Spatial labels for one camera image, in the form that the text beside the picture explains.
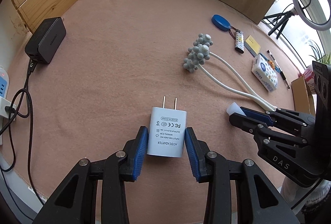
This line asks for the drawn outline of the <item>white gloved hand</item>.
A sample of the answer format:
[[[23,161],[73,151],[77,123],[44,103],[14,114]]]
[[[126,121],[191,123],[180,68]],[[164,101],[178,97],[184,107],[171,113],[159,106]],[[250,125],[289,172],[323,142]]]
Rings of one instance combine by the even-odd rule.
[[[288,177],[284,178],[281,187],[281,196],[284,200],[293,206],[313,187],[303,188],[297,185]],[[322,180],[321,183],[309,194],[303,201],[305,206],[312,206],[321,202],[330,191],[330,181]]]

